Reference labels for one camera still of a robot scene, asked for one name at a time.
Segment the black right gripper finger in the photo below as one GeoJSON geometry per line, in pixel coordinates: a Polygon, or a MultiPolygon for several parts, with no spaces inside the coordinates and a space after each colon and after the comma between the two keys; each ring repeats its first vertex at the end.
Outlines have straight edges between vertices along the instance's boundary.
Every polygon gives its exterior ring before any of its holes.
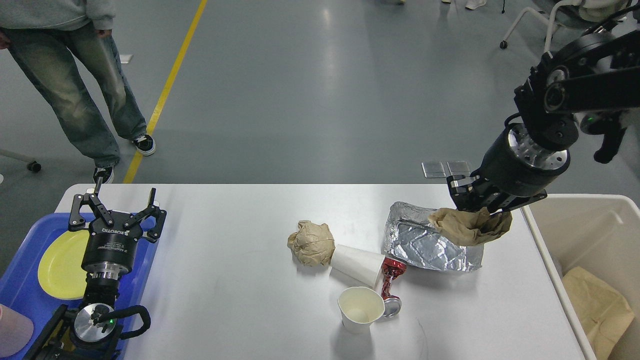
{"type": "Polygon", "coordinates": [[[510,212],[528,205],[530,200],[530,197],[496,197],[487,204],[487,210],[490,214],[496,214],[496,212],[510,212]]]}
{"type": "Polygon", "coordinates": [[[446,186],[457,210],[479,212],[485,208],[493,212],[493,182],[489,178],[454,174],[446,177],[446,186]]]}

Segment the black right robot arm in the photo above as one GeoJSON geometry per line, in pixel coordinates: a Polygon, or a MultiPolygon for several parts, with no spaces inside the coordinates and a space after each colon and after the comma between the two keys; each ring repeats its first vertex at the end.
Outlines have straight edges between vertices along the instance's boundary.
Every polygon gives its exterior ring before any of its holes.
{"type": "Polygon", "coordinates": [[[455,208],[490,214],[509,212],[546,198],[546,187],[570,165],[569,148],[579,132],[603,137],[594,160],[617,155],[631,110],[639,108],[639,31],[615,36],[611,30],[639,5],[629,0],[562,0],[562,6],[594,9],[590,28],[541,61],[514,90],[518,109],[505,119],[503,132],[480,166],[446,178],[455,208]]]}

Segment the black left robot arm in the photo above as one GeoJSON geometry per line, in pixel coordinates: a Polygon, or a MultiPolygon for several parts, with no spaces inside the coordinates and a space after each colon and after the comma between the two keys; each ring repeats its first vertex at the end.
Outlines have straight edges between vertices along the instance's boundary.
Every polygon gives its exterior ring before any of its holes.
{"type": "Polygon", "coordinates": [[[81,268],[86,287],[80,305],[60,305],[30,346],[26,360],[116,360],[118,344],[151,327],[139,304],[118,308],[121,279],[132,273],[138,242],[154,244],[163,231],[166,210],[155,203],[152,187],[147,206],[136,213],[109,210],[99,199],[102,180],[92,191],[76,194],[68,230],[87,230],[81,268]]]}

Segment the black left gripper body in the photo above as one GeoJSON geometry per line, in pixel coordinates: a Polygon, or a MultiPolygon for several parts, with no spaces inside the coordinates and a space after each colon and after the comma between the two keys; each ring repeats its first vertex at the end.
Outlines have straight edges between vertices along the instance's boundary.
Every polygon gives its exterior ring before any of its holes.
{"type": "Polygon", "coordinates": [[[81,261],[83,271],[99,272],[104,264],[116,267],[120,275],[132,272],[137,255],[138,239],[142,226],[130,229],[121,226],[107,227],[101,222],[89,226],[89,239],[81,261]]]}

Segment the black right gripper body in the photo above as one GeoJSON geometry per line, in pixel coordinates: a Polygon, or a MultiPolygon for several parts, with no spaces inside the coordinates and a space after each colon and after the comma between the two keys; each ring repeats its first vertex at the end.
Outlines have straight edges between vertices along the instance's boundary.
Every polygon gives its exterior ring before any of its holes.
{"type": "Polygon", "coordinates": [[[473,175],[493,182],[493,199],[530,198],[529,205],[546,198],[546,187],[569,165],[568,150],[548,150],[535,143],[525,127],[506,127],[473,175]]]}

